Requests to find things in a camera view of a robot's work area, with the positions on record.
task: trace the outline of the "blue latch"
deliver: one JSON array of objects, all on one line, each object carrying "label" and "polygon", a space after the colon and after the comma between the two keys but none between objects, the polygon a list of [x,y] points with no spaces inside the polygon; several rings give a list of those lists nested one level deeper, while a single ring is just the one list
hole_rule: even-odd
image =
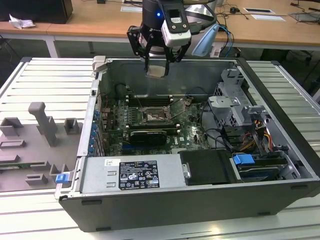
[{"label": "blue latch", "polygon": [[251,154],[237,154],[233,157],[233,161],[236,165],[256,163]]},{"label": "blue latch", "polygon": [[68,184],[69,183],[69,174],[68,173],[59,173],[55,178],[56,184]]}]

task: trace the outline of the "wooden desk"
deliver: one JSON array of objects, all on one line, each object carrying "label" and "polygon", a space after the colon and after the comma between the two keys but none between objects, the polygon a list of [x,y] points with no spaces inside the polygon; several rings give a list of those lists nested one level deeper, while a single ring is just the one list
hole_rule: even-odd
[{"label": "wooden desk", "polygon": [[140,26],[142,20],[141,12],[123,12],[122,4],[117,2],[72,0],[72,5],[73,13],[67,24],[51,24],[47,34],[127,38],[129,26]]},{"label": "wooden desk", "polygon": [[[228,0],[229,4],[236,4],[243,14],[247,14],[243,8],[270,9],[275,12],[273,15],[288,15],[298,13],[302,10],[290,6],[294,0]],[[320,3],[300,1],[300,6],[306,12],[308,8],[320,9]],[[217,7],[216,12],[229,12],[230,6]],[[320,25],[312,23],[297,23],[291,16],[282,16],[285,21],[256,20],[251,15],[229,15],[226,20],[228,29],[234,35],[236,45],[245,47],[248,44],[261,44],[283,46],[284,49],[300,49],[303,47],[320,47]],[[218,17],[221,24],[224,19]]]},{"label": "wooden desk", "polygon": [[[228,0],[236,4],[242,13],[243,8],[271,9],[276,15],[301,12],[290,6],[294,0]],[[73,14],[67,24],[36,23],[37,27],[19,30],[7,22],[0,22],[0,34],[4,38],[41,39],[46,41],[51,57],[59,53],[55,41],[122,42],[128,43],[126,32],[130,25],[139,26],[140,12],[121,12],[121,3],[97,4],[95,0],[72,0]],[[320,3],[300,1],[306,10],[309,7],[320,9]],[[230,7],[217,8],[216,12],[229,12]],[[297,23],[290,16],[285,21],[256,20],[251,15],[229,15],[228,29],[234,35],[234,47],[287,49],[320,51],[320,25]],[[226,34],[219,32],[217,43],[226,41]]]}]

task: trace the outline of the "warning label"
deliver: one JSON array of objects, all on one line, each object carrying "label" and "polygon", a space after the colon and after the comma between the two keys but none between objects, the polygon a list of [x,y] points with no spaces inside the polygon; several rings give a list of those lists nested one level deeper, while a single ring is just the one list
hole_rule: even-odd
[{"label": "warning label", "polygon": [[159,188],[157,161],[130,161],[119,164],[119,189]]}]

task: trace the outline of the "yellow wire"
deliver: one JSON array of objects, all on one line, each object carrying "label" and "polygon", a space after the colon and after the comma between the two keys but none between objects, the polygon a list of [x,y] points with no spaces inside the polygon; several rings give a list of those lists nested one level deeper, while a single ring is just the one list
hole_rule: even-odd
[{"label": "yellow wire", "polygon": [[240,149],[240,151],[243,151],[249,147],[251,147],[251,145],[254,145],[256,142],[255,140],[252,140],[250,143],[248,143],[246,146],[244,146],[243,148]]}]

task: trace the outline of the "gray plastic block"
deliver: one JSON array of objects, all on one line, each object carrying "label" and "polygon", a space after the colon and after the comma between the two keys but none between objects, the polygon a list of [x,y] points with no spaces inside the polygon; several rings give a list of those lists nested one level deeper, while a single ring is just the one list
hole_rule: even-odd
[{"label": "gray plastic block", "polygon": [[5,117],[0,124],[0,130],[6,137],[18,136],[15,128],[23,128],[17,117]]},{"label": "gray plastic block", "polygon": [[56,165],[52,164],[49,172],[49,176],[52,177],[53,180],[56,180],[56,177],[61,172],[57,169]]},{"label": "gray plastic block", "polygon": [[0,156],[0,164],[12,164],[20,161],[18,155]]},{"label": "gray plastic block", "polygon": [[65,173],[65,172],[69,172],[69,168],[67,167],[66,164],[63,164],[63,165],[62,165],[61,173]]},{"label": "gray plastic block", "polygon": [[47,184],[48,179],[46,176],[41,173],[41,174],[28,174],[26,176],[25,182],[29,185],[42,185],[42,184]]},{"label": "gray plastic block", "polygon": [[35,164],[32,164],[30,168],[34,171],[46,171],[51,169],[51,164],[48,161],[39,164],[35,162]]},{"label": "gray plastic block", "polygon": [[66,118],[64,121],[64,129],[67,135],[79,134],[79,125],[76,118]]},{"label": "gray plastic block", "polygon": [[50,125],[45,113],[46,105],[44,102],[32,102],[28,108],[28,112],[35,116],[43,135],[45,136],[50,147],[54,147],[57,142],[56,131]]},{"label": "gray plastic block", "polygon": [[[49,121],[50,126],[51,126],[52,129],[54,130],[54,133],[56,133],[57,130],[58,130],[58,127],[57,127],[57,125],[56,125],[56,123],[55,123],[54,118],[53,118],[52,116],[47,116],[47,118],[48,118],[48,121]],[[42,130],[41,130],[41,127],[40,127],[39,125],[37,125],[36,128],[38,129],[38,131],[39,131],[39,133],[40,133],[41,135],[44,134],[44,133],[42,132]]]},{"label": "gray plastic block", "polygon": [[26,145],[26,142],[24,140],[0,141],[0,149],[23,148],[25,145]]}]

